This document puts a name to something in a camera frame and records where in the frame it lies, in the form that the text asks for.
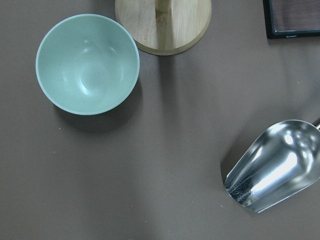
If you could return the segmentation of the wooden cup stand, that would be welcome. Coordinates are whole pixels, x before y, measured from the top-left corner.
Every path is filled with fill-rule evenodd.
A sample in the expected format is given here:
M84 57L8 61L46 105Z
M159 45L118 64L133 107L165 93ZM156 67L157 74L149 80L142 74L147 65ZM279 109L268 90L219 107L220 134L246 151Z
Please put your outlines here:
M204 36L212 16L212 2L116 0L115 16L140 50L170 56L192 48Z

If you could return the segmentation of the mint green bowl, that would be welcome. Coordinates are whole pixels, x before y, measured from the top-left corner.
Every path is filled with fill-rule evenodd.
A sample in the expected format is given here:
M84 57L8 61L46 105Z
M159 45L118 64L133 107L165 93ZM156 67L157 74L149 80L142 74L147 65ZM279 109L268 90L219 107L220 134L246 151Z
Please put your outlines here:
M35 73L45 96L58 108L92 116L119 106L131 94L140 56L131 34L98 14L57 23L42 39Z

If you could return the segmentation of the metal ice scoop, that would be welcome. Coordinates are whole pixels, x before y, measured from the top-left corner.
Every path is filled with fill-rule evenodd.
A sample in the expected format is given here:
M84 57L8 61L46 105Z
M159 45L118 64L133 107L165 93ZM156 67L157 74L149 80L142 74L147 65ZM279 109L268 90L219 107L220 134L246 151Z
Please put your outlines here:
M226 175L224 188L261 213L320 178L320 121L283 120L268 127Z

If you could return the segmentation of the black mirror tray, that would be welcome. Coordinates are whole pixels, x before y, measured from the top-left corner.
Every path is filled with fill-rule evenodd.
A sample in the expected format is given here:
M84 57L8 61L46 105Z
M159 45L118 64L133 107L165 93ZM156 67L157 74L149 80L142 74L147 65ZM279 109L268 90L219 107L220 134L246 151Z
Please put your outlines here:
M265 31L268 39L318 37L318 0L263 0Z

